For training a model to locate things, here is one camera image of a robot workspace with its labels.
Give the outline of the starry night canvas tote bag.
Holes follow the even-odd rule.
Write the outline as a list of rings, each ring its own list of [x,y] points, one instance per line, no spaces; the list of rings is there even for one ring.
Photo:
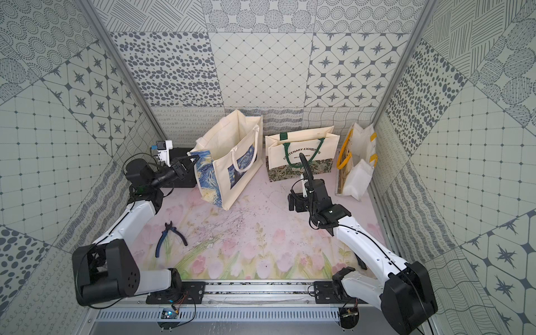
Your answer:
[[[194,172],[202,199],[229,210],[263,163],[263,117],[235,110],[196,140]]]

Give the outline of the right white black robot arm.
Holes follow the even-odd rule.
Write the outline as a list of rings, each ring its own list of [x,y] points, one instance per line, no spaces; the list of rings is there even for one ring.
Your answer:
[[[410,334],[428,322],[438,304],[425,266],[409,263],[372,237],[348,209],[332,202],[323,180],[302,177],[299,182],[303,191],[290,191],[289,209],[307,212],[312,228],[343,242],[374,274],[369,278],[353,267],[339,270],[332,277],[337,298],[371,304],[398,334]]]

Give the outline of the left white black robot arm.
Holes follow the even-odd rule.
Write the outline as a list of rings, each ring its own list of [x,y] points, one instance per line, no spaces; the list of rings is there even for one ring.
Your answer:
[[[75,295],[82,307],[98,309],[146,295],[147,304],[177,304],[185,300],[179,272],[174,268],[142,271],[131,253],[142,229],[162,207],[162,188],[193,174],[197,155],[182,156],[154,171],[144,159],[134,158],[124,167],[129,187],[125,212],[93,244],[72,255]]]

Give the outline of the black plastic tool case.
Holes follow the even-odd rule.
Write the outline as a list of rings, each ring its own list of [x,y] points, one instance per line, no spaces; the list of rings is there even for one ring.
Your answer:
[[[171,188],[193,188],[197,184],[195,177],[195,165],[199,161],[197,154],[188,155],[188,149],[174,148],[170,150],[171,169],[177,174],[166,184]]]

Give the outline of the right small circuit board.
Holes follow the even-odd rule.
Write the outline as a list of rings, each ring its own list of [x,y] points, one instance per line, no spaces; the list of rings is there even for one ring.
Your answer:
[[[357,307],[339,308],[339,324],[343,329],[353,329],[360,320],[360,311]]]

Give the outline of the small circuit board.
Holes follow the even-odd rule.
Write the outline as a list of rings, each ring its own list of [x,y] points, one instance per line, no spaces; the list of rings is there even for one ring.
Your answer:
[[[357,307],[339,308],[339,324],[343,329],[353,329],[360,320],[360,311]]]
[[[163,322],[167,322],[169,320],[177,320],[178,317],[179,317],[179,314],[177,313],[177,311],[173,310],[172,308],[165,308],[161,312],[160,319]]]

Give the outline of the left small circuit board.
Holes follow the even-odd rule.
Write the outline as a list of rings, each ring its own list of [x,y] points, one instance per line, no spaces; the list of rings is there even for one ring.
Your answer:
[[[179,314],[177,313],[177,311],[173,310],[172,308],[165,308],[161,312],[160,319],[163,322],[167,322],[169,320],[177,320],[178,317],[179,317]]]

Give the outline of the green handled floral tote bag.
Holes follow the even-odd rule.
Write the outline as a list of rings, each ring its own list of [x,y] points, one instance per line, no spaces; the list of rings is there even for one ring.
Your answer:
[[[313,174],[330,173],[340,136],[334,127],[313,128],[270,135],[265,138],[267,174],[270,181],[299,177],[304,155]]]

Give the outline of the yellow handled illustrated tote bag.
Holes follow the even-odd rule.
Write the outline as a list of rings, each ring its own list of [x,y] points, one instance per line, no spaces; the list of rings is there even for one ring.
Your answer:
[[[337,195],[362,199],[378,165],[377,137],[372,124],[362,128],[354,123],[350,127],[336,162]]]

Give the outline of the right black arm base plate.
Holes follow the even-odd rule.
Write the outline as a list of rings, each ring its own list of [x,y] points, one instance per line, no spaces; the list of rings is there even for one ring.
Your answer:
[[[341,285],[332,281],[314,281],[312,288],[309,294],[314,297],[316,304],[366,304],[364,300],[349,297]]]

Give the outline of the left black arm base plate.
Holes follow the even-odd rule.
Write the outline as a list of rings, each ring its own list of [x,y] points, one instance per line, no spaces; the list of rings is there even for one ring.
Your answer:
[[[145,303],[149,305],[202,304],[206,282],[187,281],[178,288],[171,288],[148,294]]]

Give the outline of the aluminium rail frame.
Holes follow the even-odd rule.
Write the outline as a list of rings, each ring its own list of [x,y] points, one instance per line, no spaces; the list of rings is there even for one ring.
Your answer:
[[[148,296],[163,290],[150,290],[149,292],[139,292],[140,285],[138,279],[131,276],[132,282],[127,283],[127,289],[120,288],[116,280],[108,281],[101,279],[90,282],[88,279],[76,279],[75,290],[77,299],[84,306],[93,306],[109,300],[120,300],[127,297]],[[402,272],[399,275],[392,275],[385,283],[366,276],[360,276],[356,272],[335,274],[331,281],[333,284],[342,286],[343,291],[354,298],[366,298],[371,302],[374,297],[378,297],[387,304],[395,303],[403,299],[421,299],[424,305],[430,304],[437,308],[436,298],[433,293],[430,279],[427,275],[419,277],[415,274]],[[178,288],[183,282],[178,276],[171,280],[170,287]],[[245,295],[270,295],[270,294],[299,294],[305,293],[306,289],[298,288],[298,283],[279,282],[230,282],[217,283],[216,288],[208,288],[206,282],[205,294],[245,294]]]

